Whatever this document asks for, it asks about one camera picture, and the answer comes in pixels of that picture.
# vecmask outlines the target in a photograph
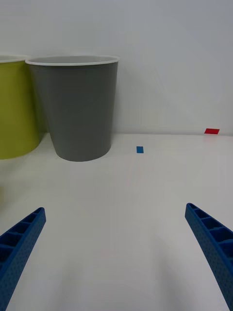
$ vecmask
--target white rim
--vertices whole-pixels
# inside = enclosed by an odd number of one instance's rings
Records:
[[[107,55],[60,55],[26,59],[26,63],[38,66],[90,66],[117,63],[119,60],[118,56]]]
[[[25,61],[27,56],[23,55],[0,55],[0,63],[14,63]]]

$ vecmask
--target yellow bucket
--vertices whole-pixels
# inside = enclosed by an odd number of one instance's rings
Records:
[[[30,74],[24,58],[0,55],[0,159],[39,144]]]

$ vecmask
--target gray bucket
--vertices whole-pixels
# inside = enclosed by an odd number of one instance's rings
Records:
[[[118,61],[114,56],[26,60],[61,158],[89,161],[109,151]]]

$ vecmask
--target plastic bin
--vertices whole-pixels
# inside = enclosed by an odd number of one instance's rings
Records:
[[[61,158],[89,161],[109,151],[118,61],[114,56],[26,60]]]
[[[22,56],[0,55],[0,159],[39,144],[30,73]]]

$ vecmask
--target red tape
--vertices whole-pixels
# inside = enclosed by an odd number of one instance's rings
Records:
[[[207,128],[205,130],[205,134],[218,134],[219,129],[217,128]]]

